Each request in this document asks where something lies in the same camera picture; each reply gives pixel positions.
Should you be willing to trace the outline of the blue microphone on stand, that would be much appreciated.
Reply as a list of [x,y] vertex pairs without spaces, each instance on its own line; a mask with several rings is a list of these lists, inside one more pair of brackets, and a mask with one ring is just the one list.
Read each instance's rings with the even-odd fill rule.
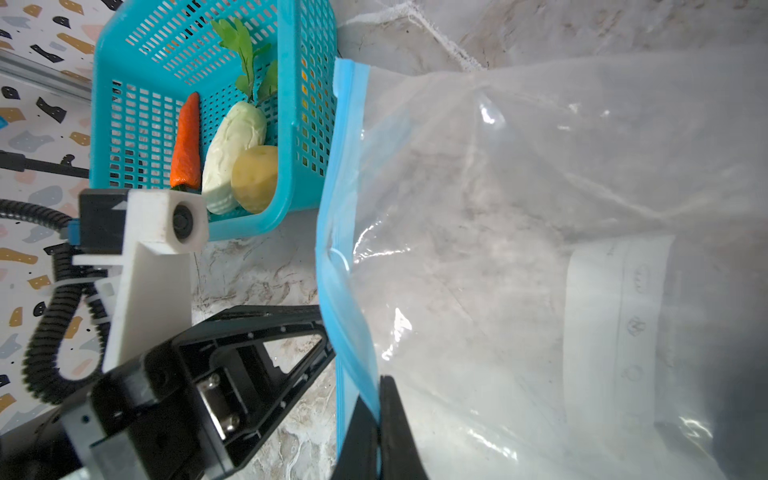
[[2,169],[88,179],[89,165],[89,148],[58,131],[35,130],[24,121],[2,125]]

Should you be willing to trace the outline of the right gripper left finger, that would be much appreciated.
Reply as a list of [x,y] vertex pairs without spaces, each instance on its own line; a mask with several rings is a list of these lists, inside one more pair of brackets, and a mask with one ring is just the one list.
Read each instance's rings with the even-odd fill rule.
[[331,480],[378,478],[378,425],[361,398],[357,399]]

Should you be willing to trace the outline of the green toy leaf vegetable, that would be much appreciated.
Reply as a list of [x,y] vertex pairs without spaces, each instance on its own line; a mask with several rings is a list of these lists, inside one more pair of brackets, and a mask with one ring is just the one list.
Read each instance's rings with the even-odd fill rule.
[[256,48],[247,27],[240,19],[214,19],[212,28],[219,36],[219,46],[236,54],[241,63],[242,74],[236,79],[235,87],[247,96],[247,101],[260,106],[275,97],[278,91],[278,61],[273,61],[257,81],[256,63],[266,59],[272,45],[267,43]]

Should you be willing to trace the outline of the orange toy carrot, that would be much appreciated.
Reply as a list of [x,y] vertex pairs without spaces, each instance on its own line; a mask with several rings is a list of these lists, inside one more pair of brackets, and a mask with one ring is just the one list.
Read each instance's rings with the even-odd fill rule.
[[177,191],[201,189],[200,96],[193,92],[182,106],[170,171],[170,186]]

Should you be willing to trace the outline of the clear zip top bag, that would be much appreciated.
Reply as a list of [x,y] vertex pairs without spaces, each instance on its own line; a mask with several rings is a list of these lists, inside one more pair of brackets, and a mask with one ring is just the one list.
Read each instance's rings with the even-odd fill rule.
[[339,462],[401,477],[767,475],[767,49],[403,75],[335,63],[317,220]]

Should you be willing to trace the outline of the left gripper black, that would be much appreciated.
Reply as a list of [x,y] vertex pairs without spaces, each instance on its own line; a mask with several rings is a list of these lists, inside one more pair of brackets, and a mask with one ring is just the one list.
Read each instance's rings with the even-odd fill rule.
[[[287,371],[268,346],[304,340]],[[226,479],[333,359],[317,305],[223,310],[1,438],[4,479]]]

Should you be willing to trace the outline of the yellow toy lemon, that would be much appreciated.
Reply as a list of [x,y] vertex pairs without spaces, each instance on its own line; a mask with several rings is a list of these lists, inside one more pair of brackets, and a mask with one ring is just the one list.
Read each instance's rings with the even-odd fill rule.
[[231,187],[234,199],[252,214],[263,212],[277,188],[278,148],[254,146],[242,152],[234,163]]

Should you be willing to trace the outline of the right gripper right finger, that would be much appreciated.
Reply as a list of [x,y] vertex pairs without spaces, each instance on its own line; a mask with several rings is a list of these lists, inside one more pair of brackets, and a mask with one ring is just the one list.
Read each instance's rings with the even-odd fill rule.
[[427,480],[408,418],[392,376],[380,377],[381,479]]

